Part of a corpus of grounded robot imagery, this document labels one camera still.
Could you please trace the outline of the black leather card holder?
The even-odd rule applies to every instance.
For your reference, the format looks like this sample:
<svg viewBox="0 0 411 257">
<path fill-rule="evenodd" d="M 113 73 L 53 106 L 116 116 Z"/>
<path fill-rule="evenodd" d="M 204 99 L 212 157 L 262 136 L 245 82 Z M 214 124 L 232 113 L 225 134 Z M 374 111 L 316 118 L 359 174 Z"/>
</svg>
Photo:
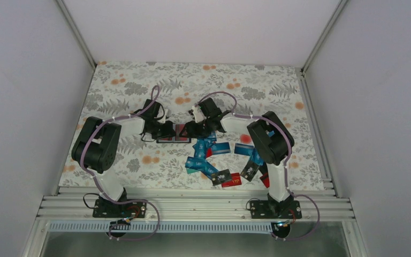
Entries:
<svg viewBox="0 0 411 257">
<path fill-rule="evenodd" d="M 191 138 L 177 138 L 176 136 L 173 138 L 165 138 L 165 139 L 158 139 L 156 143 L 191 143 Z"/>
</svg>

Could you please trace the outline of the red gold VIP card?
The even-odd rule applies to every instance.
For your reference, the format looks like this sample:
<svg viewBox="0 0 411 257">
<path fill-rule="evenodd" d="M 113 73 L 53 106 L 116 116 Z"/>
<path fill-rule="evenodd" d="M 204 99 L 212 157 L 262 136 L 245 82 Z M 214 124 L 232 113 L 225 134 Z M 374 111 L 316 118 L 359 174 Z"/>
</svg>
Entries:
<svg viewBox="0 0 411 257">
<path fill-rule="evenodd" d="M 242 181 L 241 181 L 241 177 L 239 173 L 232 173 L 231 180 L 221 184 L 222 188 L 234 187 L 234 186 L 239 186 L 239 185 L 242 185 Z"/>
</svg>

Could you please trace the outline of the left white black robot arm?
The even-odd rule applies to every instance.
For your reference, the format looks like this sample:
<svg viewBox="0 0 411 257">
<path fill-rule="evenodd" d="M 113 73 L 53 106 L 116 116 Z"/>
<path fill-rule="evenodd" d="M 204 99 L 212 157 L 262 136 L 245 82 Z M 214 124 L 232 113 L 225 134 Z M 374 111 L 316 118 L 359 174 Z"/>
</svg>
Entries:
<svg viewBox="0 0 411 257">
<path fill-rule="evenodd" d="M 108 120 L 93 116 L 86 119 L 71 156 L 91 175 L 100 197 L 107 200 L 107 211 L 115 217 L 124 215 L 128 204 L 123 185 L 115 172 L 109 170 L 115 161 L 122 133 L 142 137 L 149 134 L 153 140 L 176 136 L 173 123 L 166 120 L 164 107 L 150 99 L 135 113 Z"/>
</svg>

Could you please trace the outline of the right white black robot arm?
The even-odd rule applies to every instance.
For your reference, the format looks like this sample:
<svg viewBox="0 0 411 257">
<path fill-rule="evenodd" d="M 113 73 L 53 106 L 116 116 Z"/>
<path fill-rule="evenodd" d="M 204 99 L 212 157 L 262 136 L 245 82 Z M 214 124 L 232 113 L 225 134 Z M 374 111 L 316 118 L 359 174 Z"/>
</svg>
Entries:
<svg viewBox="0 0 411 257">
<path fill-rule="evenodd" d="M 253 145 L 265 162 L 269 175 L 268 210 L 275 218 L 289 211 L 294 196 L 288 188 L 287 163 L 292 155 L 294 139 L 281 119 L 273 111 L 260 116 L 221 111 L 212 98 L 192 107 L 194 120 L 186 123 L 181 137 L 205 138 L 212 132 L 236 132 L 251 137 Z"/>
</svg>

